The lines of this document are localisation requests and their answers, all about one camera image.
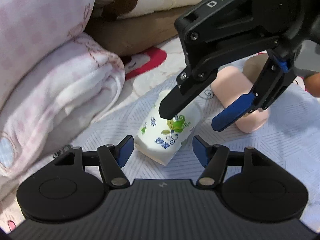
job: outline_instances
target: lines pattern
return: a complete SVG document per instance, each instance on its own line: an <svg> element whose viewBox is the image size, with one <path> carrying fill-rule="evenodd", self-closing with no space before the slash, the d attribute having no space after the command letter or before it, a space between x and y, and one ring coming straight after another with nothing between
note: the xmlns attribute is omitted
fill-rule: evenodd
<svg viewBox="0 0 320 240"><path fill-rule="evenodd" d="M175 86L175 77L157 86L136 102L92 124L73 141L84 150L95 150L107 144L119 143L126 135L135 135L158 98L160 91ZM209 144L223 144L231 150L242 151L253 146L278 163L308 188L309 203L302 220L313 229L320 227L320 104L299 86L289 89L271 106L268 122L252 134L242 133L235 125L215 132L211 121L222 105L216 97L195 101L204 111L202 122L193 135L200 135ZM203 171L192 151L192 136L167 166L149 159L136 149L129 158L124 173L133 182L141 179L192 179ZM240 172L240 167L228 168L226 178Z"/></svg>

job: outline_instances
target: finger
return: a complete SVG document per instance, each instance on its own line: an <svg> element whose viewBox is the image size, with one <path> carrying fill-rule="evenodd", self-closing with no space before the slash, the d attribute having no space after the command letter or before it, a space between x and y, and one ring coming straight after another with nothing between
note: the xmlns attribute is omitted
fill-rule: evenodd
<svg viewBox="0 0 320 240"><path fill-rule="evenodd" d="M316 98L320 97L320 73L306 78L304 85L311 95Z"/></svg>

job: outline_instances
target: floral patterned cup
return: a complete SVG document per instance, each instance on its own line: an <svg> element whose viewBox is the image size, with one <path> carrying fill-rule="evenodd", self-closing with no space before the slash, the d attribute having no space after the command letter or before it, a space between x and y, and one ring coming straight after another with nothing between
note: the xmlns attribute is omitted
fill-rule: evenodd
<svg viewBox="0 0 320 240"><path fill-rule="evenodd" d="M134 139L140 152L162 165L169 163L203 116L199 105L191 102L173 119L162 119L159 106L169 92L170 90L164 90L159 94L158 100Z"/></svg>

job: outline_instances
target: ribbed black surface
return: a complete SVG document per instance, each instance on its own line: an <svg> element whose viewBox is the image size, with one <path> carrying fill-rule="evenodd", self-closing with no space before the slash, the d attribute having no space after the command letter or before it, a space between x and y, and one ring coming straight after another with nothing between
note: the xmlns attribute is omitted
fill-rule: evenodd
<svg viewBox="0 0 320 240"><path fill-rule="evenodd" d="M90 215L61 225L31 220L10 233L13 240L311 240L298 220L256 224L228 211L212 191L190 180L136 179L113 190Z"/></svg>

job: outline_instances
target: pink cylindrical object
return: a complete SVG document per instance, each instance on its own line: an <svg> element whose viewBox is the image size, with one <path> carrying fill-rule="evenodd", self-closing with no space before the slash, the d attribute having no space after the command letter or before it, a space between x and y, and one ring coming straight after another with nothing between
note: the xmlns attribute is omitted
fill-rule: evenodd
<svg viewBox="0 0 320 240"><path fill-rule="evenodd" d="M242 94L248 94L251 88L250 80L234 66L220 70L217 78L211 84L213 93L225 108ZM235 124L242 132L252 133L262 127L268 118L269 110L263 111L259 108L251 114L245 114Z"/></svg>

